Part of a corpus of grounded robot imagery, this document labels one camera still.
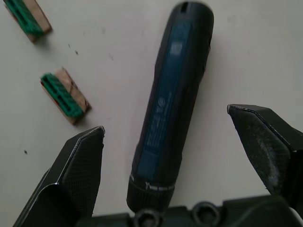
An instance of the wooden block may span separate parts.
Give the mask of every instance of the wooden block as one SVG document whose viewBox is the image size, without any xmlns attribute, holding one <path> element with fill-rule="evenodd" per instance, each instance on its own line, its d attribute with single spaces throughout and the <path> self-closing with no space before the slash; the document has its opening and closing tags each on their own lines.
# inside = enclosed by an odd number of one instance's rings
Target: wooden block
<svg viewBox="0 0 303 227">
<path fill-rule="evenodd" d="M 52 98 L 52 96 L 47 92 L 47 90 L 43 87 L 44 91 L 48 94 L 48 96 L 52 99 L 52 101 L 56 104 L 56 106 L 59 108 L 61 113 L 65 116 L 65 118 L 71 123 L 76 124 L 91 108 L 89 102 L 84 97 L 84 95 L 81 93 L 81 91 L 78 89 L 77 85 L 73 81 L 73 79 L 70 77 L 66 69 L 61 69 L 55 73 L 55 76 L 59 79 L 59 81 L 63 84 L 65 89 L 68 91 L 68 93 L 72 96 L 72 98 L 77 102 L 79 107 L 83 111 L 83 115 L 80 117 L 74 118 L 74 117 L 68 117 L 63 110 L 59 107 L 58 103 Z"/>
<path fill-rule="evenodd" d="M 25 6 L 27 7 L 27 9 L 32 14 L 32 16 L 34 17 L 34 19 L 36 20 L 36 22 L 41 27 L 42 31 L 44 32 L 44 35 L 49 33 L 50 31 L 52 31 L 51 24 L 49 23 L 48 19 L 46 18 L 44 12 L 41 10 L 41 8 L 38 5 L 38 3 L 36 2 L 36 0 L 23 0 L 23 2 L 25 4 Z M 7 6 L 5 6 L 5 7 L 9 11 L 9 13 L 12 15 L 14 20 L 18 23 L 17 18 L 12 14 L 10 9 Z M 32 34 L 26 34 L 26 35 L 29 38 L 29 40 L 33 43 L 41 37 L 41 36 L 34 36 Z"/>
</svg>

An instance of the green connector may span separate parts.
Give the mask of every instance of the green connector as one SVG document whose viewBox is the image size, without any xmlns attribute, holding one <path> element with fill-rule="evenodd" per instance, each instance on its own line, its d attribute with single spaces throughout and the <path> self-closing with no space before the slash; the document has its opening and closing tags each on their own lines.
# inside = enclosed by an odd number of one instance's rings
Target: green connector
<svg viewBox="0 0 303 227">
<path fill-rule="evenodd" d="M 59 107 L 68 117 L 80 117 L 83 114 L 82 109 L 72 96 L 65 89 L 59 79 L 51 74 L 45 74 L 41 77 L 42 86 L 47 90 L 50 96 L 55 100 Z"/>
<path fill-rule="evenodd" d="M 43 35 L 44 32 L 42 28 L 22 0 L 4 0 L 4 2 L 26 34 L 32 34 L 34 36 Z"/>
</svg>

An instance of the label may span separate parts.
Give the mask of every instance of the label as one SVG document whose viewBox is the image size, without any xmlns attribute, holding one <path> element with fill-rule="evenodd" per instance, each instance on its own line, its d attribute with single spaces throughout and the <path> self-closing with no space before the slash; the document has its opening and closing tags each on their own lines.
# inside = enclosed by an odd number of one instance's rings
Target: label
<svg viewBox="0 0 303 227">
<path fill-rule="evenodd" d="M 190 28 L 191 24 L 189 22 L 181 22 L 171 29 L 167 53 L 160 73 L 156 101 L 153 104 L 137 170 L 138 175 L 149 180 L 154 178 L 164 138 L 166 137 L 170 111 L 182 73 Z"/>
</svg>

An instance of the white table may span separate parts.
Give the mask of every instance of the white table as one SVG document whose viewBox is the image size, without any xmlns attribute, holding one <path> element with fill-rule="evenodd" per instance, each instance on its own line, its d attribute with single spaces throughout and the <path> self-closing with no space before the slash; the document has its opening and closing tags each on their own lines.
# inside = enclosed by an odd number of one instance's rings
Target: white table
<svg viewBox="0 0 303 227">
<path fill-rule="evenodd" d="M 65 141 L 97 125 L 104 125 L 106 136 L 94 215 L 129 211 L 131 162 L 163 31 L 177 2 L 38 0 L 54 31 L 37 45 L 0 6 L 0 226 L 13 225 Z M 212 48 L 171 201 L 189 208 L 201 200 L 220 204 L 268 193 L 228 104 L 270 107 L 303 131 L 303 1 L 208 4 L 215 18 Z M 40 76 L 61 67 L 93 107 L 76 127 L 39 85 Z"/>
</svg>

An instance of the cordless screwdriver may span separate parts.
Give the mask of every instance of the cordless screwdriver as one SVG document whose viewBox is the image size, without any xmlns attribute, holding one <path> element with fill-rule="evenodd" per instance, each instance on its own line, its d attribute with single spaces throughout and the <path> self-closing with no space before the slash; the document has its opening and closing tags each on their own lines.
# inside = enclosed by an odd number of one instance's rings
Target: cordless screwdriver
<svg viewBox="0 0 303 227">
<path fill-rule="evenodd" d="M 134 212 L 169 205 L 213 26 L 212 11 L 196 2 L 178 4 L 168 19 L 129 178 L 126 201 Z"/>
</svg>

